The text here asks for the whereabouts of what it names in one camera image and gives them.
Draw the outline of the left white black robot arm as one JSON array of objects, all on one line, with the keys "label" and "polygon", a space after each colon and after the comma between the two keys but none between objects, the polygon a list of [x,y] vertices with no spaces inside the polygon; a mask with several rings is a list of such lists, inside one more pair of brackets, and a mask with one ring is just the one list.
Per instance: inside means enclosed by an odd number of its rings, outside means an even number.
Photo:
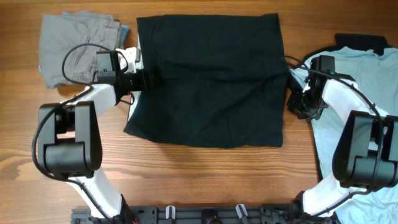
[{"label": "left white black robot arm", "polygon": [[156,78],[144,70],[137,47],[99,51],[96,56],[99,69],[81,93],[39,108],[32,160],[41,174],[79,193],[89,207],[85,222],[139,223],[101,168],[103,148],[97,119],[124,95],[153,89]]}]

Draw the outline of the black shorts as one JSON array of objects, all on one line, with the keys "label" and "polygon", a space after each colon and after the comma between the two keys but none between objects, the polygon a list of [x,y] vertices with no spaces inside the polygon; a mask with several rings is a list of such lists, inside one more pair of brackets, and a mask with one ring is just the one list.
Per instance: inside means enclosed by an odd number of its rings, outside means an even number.
[{"label": "black shorts", "polygon": [[280,147],[289,71],[277,14],[140,17],[143,91],[124,132],[192,147]]}]

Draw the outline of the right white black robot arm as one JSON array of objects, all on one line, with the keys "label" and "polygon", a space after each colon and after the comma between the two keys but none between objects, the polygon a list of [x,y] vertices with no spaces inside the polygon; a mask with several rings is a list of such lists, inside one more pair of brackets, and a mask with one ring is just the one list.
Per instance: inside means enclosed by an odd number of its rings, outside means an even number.
[{"label": "right white black robot arm", "polygon": [[320,119],[331,108],[345,126],[332,160],[332,172],[289,205],[289,220],[306,222],[332,216],[357,195],[397,185],[397,117],[382,112],[357,87],[353,77],[335,72],[335,59],[321,55],[306,70],[306,86],[294,90],[288,109],[298,119]]}]

